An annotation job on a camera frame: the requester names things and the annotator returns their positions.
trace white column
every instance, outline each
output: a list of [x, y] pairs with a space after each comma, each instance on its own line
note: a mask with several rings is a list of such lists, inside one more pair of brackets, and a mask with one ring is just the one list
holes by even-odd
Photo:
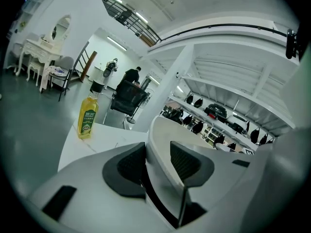
[[150, 98], [146, 107], [139, 115], [132, 128], [133, 131], [147, 132], [149, 130], [152, 120], [159, 115], [168, 96], [176, 89], [181, 77], [190, 69], [194, 56], [194, 45], [186, 45], [165, 74], [155, 94]]

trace yellow oil bottle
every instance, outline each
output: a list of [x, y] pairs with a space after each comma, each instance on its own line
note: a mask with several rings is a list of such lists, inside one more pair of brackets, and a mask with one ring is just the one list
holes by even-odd
[[82, 101], [77, 133], [80, 139], [89, 138], [92, 133], [92, 127], [95, 122], [95, 116], [98, 111], [97, 99], [102, 92], [104, 84], [99, 81], [93, 81], [90, 94]]

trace bottle cap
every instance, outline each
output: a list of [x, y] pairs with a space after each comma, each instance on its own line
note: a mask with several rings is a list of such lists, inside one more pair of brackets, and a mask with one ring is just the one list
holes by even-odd
[[90, 91], [91, 92], [94, 91], [94, 92], [101, 93], [102, 90], [103, 90], [103, 86], [104, 86], [104, 84], [102, 82], [100, 82], [99, 80], [94, 80], [93, 84], [92, 84], [92, 86], [90, 88]]

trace bottle label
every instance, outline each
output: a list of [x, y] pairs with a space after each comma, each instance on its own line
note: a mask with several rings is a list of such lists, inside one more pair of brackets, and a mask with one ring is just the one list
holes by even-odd
[[92, 125], [94, 122], [96, 112], [93, 110], [88, 110], [84, 113], [82, 126], [81, 126], [81, 134], [88, 134], [91, 132]]

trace white stool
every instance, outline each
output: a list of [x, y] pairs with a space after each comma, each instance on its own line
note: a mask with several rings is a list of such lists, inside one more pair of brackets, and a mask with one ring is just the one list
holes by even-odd
[[28, 65], [28, 70], [27, 70], [27, 73], [28, 73], [28, 78], [27, 78], [27, 81], [29, 80], [29, 77], [30, 77], [30, 69], [33, 69], [34, 70], [34, 76], [33, 76], [33, 79], [35, 78], [35, 72], [37, 72], [37, 82], [36, 82], [36, 86], [38, 86], [38, 80], [39, 80], [39, 75], [42, 75], [43, 73], [43, 68], [44, 68], [44, 64], [38, 62], [38, 61], [31, 61]]

